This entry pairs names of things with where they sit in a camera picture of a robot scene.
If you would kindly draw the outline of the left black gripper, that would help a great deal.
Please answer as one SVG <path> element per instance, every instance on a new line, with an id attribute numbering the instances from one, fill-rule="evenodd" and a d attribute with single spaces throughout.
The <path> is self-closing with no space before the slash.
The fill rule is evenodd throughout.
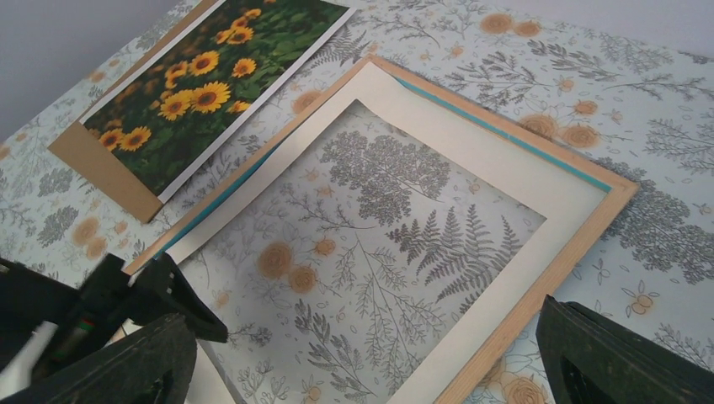
<path id="1" fill-rule="evenodd" d="M 178 313 L 198 339 L 226 343 L 226 325 L 200 299 L 179 266 L 167 254 L 151 258 L 131 282 L 125 261 L 105 255 L 61 314 L 57 329 L 35 364 L 62 369 L 102 348 L 127 320 L 146 326 Z"/>

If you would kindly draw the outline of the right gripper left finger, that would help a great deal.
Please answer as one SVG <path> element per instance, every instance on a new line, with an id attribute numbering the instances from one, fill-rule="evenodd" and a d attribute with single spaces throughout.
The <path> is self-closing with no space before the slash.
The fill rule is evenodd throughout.
<path id="1" fill-rule="evenodd" d="M 196 358 L 194 332 L 170 314 L 1 402 L 183 403 Z"/>

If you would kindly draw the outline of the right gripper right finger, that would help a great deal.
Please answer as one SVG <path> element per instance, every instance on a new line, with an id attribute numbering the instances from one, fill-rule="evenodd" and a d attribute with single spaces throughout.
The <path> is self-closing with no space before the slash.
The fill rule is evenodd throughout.
<path id="1" fill-rule="evenodd" d="M 556 403 L 711 403 L 713 373 L 577 303 L 548 295 L 536 326 Z"/>

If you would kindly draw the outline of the brown backing board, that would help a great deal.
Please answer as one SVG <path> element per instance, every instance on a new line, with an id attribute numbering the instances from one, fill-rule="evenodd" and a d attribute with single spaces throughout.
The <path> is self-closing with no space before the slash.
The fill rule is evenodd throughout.
<path id="1" fill-rule="evenodd" d="M 221 1 L 200 1 L 143 57 L 135 62 L 89 109 L 80 114 L 49 146 L 49 151 L 141 223 L 165 205 L 116 156 L 90 135 L 83 122 L 96 109 L 151 66 L 171 46 L 208 17 Z"/>

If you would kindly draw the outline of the sunflower photo print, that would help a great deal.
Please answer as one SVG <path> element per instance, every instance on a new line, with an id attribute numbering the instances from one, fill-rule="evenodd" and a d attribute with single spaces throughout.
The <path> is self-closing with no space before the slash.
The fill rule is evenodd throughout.
<path id="1" fill-rule="evenodd" d="M 350 14 L 325 1 L 219 1 L 83 126 L 166 201 Z"/>

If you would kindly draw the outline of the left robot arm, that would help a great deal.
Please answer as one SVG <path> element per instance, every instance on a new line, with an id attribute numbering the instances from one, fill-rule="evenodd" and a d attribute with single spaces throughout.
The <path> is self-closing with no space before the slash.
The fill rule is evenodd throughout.
<path id="1" fill-rule="evenodd" d="M 1 362 L 38 382 L 103 349 L 126 321 L 146 327 L 179 314 L 200 340 L 224 343 L 226 325 L 167 254 L 138 273 L 109 253 L 79 288 L 1 261 Z"/>

